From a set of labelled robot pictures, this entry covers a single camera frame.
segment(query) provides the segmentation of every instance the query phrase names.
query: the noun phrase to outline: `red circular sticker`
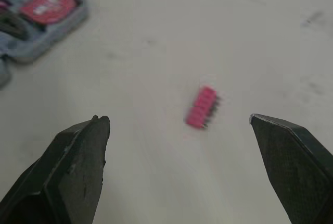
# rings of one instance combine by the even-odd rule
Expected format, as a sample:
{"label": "red circular sticker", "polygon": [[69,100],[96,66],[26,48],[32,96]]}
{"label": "red circular sticker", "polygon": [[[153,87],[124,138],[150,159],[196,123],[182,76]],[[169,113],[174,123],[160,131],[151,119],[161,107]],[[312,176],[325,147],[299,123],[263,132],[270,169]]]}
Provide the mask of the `red circular sticker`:
{"label": "red circular sticker", "polygon": [[76,7],[75,0],[31,0],[20,12],[41,24],[57,23]]}

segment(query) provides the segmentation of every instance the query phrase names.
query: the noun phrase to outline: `pink electronic connector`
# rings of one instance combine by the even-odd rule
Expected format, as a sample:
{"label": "pink electronic connector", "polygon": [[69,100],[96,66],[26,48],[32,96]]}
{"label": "pink electronic connector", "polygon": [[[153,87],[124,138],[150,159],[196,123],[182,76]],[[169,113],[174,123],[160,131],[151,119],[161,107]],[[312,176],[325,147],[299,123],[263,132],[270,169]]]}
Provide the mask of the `pink electronic connector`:
{"label": "pink electronic connector", "polygon": [[186,117],[186,123],[196,129],[205,129],[219,104],[217,92],[208,86],[202,87]]}

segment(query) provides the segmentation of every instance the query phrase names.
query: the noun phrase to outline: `white table surface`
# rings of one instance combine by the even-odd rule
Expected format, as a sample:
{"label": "white table surface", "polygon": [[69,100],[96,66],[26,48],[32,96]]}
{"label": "white table surface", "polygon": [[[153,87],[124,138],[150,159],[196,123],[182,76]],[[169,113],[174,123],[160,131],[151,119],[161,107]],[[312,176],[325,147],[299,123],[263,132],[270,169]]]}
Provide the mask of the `white table surface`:
{"label": "white table surface", "polygon": [[[89,0],[91,18],[0,92],[0,197],[57,132],[107,115],[94,224],[290,223],[249,116],[333,151],[330,1]],[[300,27],[317,10],[326,24]],[[203,84],[224,100],[205,132],[183,122]]]}

